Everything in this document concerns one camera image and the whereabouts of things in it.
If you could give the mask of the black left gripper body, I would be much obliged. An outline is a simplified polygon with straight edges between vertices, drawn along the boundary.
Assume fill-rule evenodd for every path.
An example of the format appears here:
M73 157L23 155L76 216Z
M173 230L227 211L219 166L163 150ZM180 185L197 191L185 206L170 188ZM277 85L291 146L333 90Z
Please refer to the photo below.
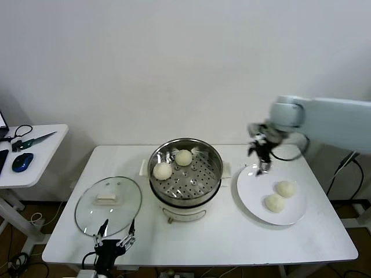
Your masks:
M125 254L124 246L120 245L120 240L103 240L102 245L94 248L97 255L95 267L97 270L111 270L118 257Z

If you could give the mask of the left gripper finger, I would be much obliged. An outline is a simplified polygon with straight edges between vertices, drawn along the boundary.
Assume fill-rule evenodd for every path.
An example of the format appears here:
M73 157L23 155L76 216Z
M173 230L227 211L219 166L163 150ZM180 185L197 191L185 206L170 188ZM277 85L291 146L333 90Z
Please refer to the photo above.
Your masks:
M95 246L102 246L103 245L102 238L105 235L105 232L106 232L106 229L107 229L107 226L108 226L108 221L109 221L109 219L106 219L104 221L104 223L99 227L98 232L93 235L93 240L94 240L94 245Z
M135 233L134 222L135 222L135 219L133 219L130 225L128 234L117 243L117 247L124 248L124 249L130 249L131 246L134 244L134 242L136 241L136 238L134 235Z

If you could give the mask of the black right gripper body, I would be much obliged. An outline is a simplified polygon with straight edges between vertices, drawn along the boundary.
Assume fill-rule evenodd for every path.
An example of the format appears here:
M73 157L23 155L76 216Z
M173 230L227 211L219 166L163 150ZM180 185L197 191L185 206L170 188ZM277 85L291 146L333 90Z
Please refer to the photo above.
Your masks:
M274 143L267 141L266 139L254 140L251 143L257 143L259 145L259 159L270 160L270 153L274 148Z

